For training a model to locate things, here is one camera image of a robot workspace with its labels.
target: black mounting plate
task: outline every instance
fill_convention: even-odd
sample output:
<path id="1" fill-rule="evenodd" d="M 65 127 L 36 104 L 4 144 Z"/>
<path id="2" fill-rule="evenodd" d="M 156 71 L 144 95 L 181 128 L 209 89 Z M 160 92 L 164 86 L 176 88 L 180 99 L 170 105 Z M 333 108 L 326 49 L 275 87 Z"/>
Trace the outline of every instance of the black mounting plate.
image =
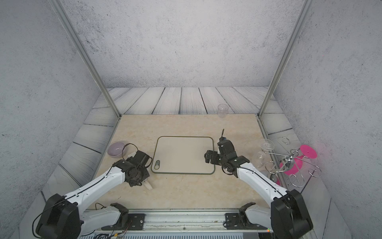
<path id="1" fill-rule="evenodd" d="M 129 213 L 128 218 L 126 220 L 126 223 L 129 225 L 127 227 L 128 231 L 140 231 L 143 229 L 143 223 L 144 223 L 144 213 Z M 114 225 L 114 226 L 104 226 L 101 228 L 103 231 L 110 231 L 110 230 L 121 230 L 120 225 Z"/>
<path id="2" fill-rule="evenodd" d="M 143 229 L 144 223 L 144 213 L 129 213 L 129 220 L 131 220 L 130 225 L 128 226 L 128 231 L 138 231 Z"/>
<path id="3" fill-rule="evenodd" d="M 268 228 L 258 224 L 244 225 L 240 223 L 238 213 L 226 213 L 223 226 L 228 230 L 267 230 Z"/>

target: black cable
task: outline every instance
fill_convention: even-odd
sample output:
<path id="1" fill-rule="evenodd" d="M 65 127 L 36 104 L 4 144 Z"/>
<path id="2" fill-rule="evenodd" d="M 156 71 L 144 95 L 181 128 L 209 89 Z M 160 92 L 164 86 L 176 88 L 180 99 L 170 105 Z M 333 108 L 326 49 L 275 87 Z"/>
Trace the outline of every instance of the black cable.
<path id="1" fill-rule="evenodd" d="M 97 210 L 97 204 L 99 204 L 99 205 L 101 205 L 102 207 L 101 207 L 101 209 L 103 209 L 103 208 L 106 208 L 104 205 L 102 205 L 101 203 L 95 203 L 95 209 Z"/>
<path id="2" fill-rule="evenodd" d="M 92 234 L 93 232 L 95 232 L 95 230 L 94 230 L 94 231 L 92 231 L 92 232 L 91 232 L 91 233 L 89 233 L 89 234 L 86 234 L 86 235 L 82 235 L 82 236 L 88 236 L 88 235 Z"/>
<path id="3" fill-rule="evenodd" d="M 226 173 L 226 172 L 224 171 L 223 166 L 222 166 L 222 171 L 223 171 L 223 173 L 225 173 L 226 175 L 233 175 L 233 173 L 230 173 L 230 174 Z"/>
<path id="4" fill-rule="evenodd" d="M 291 219 L 292 219 L 293 234 L 296 235 L 296 232 L 295 232 L 295 225 L 293 224 L 292 207 L 290 206 L 289 198 L 287 198 L 286 201 L 288 202 L 288 206 L 289 206 L 289 210 L 290 210 L 290 216 L 291 216 Z"/>
<path id="5" fill-rule="evenodd" d="M 253 172 L 253 173 L 255 173 L 257 176 L 259 176 L 262 180 L 264 180 L 266 183 L 268 183 L 265 179 L 263 179 L 258 173 L 256 173 L 255 171 L 253 171 L 253 170 L 250 170 L 250 169 L 247 169 L 247 168 L 245 168 L 245 167 L 238 167 L 238 168 L 240 168 L 240 169 L 246 169 L 246 170 L 248 170 L 248 171 L 251 171 L 251 172 Z M 274 187 L 274 186 L 272 186 L 271 184 L 269 184 L 276 192 L 278 192 L 281 196 L 283 196 L 278 190 L 276 190 L 276 188 Z"/>
<path id="6" fill-rule="evenodd" d="M 106 238 L 106 239 L 110 239 L 110 238 L 112 238 L 113 237 L 113 234 L 114 233 L 114 230 L 112 231 L 112 234 L 108 237 L 108 238 Z"/>
<path id="7" fill-rule="evenodd" d="M 42 213 L 38 214 L 38 216 L 33 220 L 33 222 L 32 222 L 32 234 L 33 234 L 34 237 L 39 238 L 39 239 L 42 239 L 42 237 L 38 237 L 38 236 L 36 236 L 35 233 L 34 233 L 34 230 L 33 230 L 33 228 L 34 228 L 34 222 L 36 221 L 36 219 L 37 219 L 39 216 L 41 216 L 44 212 L 48 211 L 49 209 L 51 209 L 52 207 L 54 207 L 54 206 L 56 206 L 56 205 L 58 205 L 58 204 L 60 204 L 60 203 L 63 203 L 63 201 L 60 201 L 60 202 L 54 204 L 53 206 L 48 207 L 46 210 L 42 211 Z"/>
<path id="8" fill-rule="evenodd" d="M 109 171 L 107 171 L 107 173 L 105 174 L 105 176 L 109 174 L 109 172 L 110 172 L 111 169 L 112 169 L 112 167 L 109 168 Z M 104 176 L 103 178 L 101 178 L 100 181 L 96 182 L 95 184 L 91 185 L 90 187 L 88 187 L 88 188 L 82 190 L 81 192 L 79 192 L 79 193 L 77 193 L 77 194 L 74 194 L 73 196 L 70 196 L 70 197 L 68 197 L 68 198 L 64 198 L 64 199 L 65 199 L 65 200 L 68 200 L 68 199 L 71 199 L 71 198 L 74 197 L 74 196 L 78 196 L 78 194 L 82 193 L 82 192 L 85 191 L 85 190 L 88 190 L 89 188 L 93 187 L 93 186 L 96 185 L 97 183 L 101 182 L 101 181 L 105 178 L 105 176 Z M 34 228 L 34 222 L 35 222 L 35 221 L 37 220 L 37 218 L 38 218 L 39 216 L 41 216 L 44 212 L 46 212 L 47 210 L 51 209 L 52 207 L 54 207 L 54 206 L 56 206 L 56 205 L 58 205 L 58 204 L 60 204 L 60 203 L 62 203 L 62 201 L 60 201 L 60 202 L 54 204 L 53 206 L 50 206 L 49 208 L 47 208 L 47 209 L 44 210 L 44 211 L 42 211 L 42 213 L 40 213 L 40 214 L 33 220 L 33 222 L 32 222 L 32 234 L 33 234 L 33 236 L 34 236 L 35 238 L 42 239 L 42 237 L 38 237 L 38 236 L 36 236 L 35 233 L 34 233 L 34 230 L 33 230 L 33 228 Z"/>
<path id="9" fill-rule="evenodd" d="M 145 166 L 145 168 L 148 168 L 148 167 L 150 167 L 150 165 L 152 164 L 152 157 L 149 157 L 149 158 L 151 159 L 151 162 L 150 162 L 150 164 L 149 164 L 149 165 Z"/>
<path id="10" fill-rule="evenodd" d="M 97 234 L 93 237 L 93 239 L 106 239 L 107 237 L 109 236 L 108 233 L 101 233 L 101 234 Z"/>
<path id="11" fill-rule="evenodd" d="M 122 148 L 122 159 L 123 159 L 123 160 L 126 160 L 126 159 L 124 159 L 124 157 L 123 157 L 123 151 L 124 151 L 124 149 L 126 148 L 126 146 L 128 146 L 128 145 L 134 145 L 134 146 L 137 148 L 137 151 L 139 150 L 138 147 L 137 147 L 135 144 L 133 144 L 133 143 L 127 143 L 127 144 L 125 144 L 125 146 L 123 146 L 123 148 Z"/>

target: purple bowl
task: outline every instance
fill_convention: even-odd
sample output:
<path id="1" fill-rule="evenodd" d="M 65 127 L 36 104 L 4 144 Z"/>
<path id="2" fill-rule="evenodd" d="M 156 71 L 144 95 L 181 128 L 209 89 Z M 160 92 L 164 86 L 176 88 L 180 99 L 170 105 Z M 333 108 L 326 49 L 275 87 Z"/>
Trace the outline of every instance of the purple bowl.
<path id="1" fill-rule="evenodd" d="M 112 143 L 107 148 L 107 154 L 112 158 L 121 158 L 122 157 L 122 149 L 125 146 L 125 143 L 122 141 L 117 141 Z"/>

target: white cutting board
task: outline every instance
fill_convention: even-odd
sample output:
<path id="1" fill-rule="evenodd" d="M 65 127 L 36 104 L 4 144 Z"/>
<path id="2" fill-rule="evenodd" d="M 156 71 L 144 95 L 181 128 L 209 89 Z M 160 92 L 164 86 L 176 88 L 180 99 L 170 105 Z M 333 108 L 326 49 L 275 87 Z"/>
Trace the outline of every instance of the white cutting board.
<path id="1" fill-rule="evenodd" d="M 210 137 L 158 138 L 151 171 L 162 174 L 213 174 L 214 164 L 207 164 L 204 154 L 214 150 Z"/>

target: clear glass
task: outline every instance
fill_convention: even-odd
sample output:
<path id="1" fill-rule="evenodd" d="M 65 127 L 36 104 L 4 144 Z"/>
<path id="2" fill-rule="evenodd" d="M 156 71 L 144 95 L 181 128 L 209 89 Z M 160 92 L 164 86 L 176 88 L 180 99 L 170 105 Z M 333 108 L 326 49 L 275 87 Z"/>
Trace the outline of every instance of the clear glass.
<path id="1" fill-rule="evenodd" d="M 260 147 L 263 151 L 271 151 L 275 148 L 275 144 L 271 140 L 264 138 L 260 142 Z"/>
<path id="2" fill-rule="evenodd" d="M 219 104 L 217 106 L 217 115 L 220 118 L 224 118 L 227 115 L 227 112 L 228 112 L 228 105 L 226 105 L 226 104 Z"/>
<path id="3" fill-rule="evenodd" d="M 265 164 L 265 153 L 263 151 L 255 153 L 251 161 L 255 168 L 261 168 Z"/>

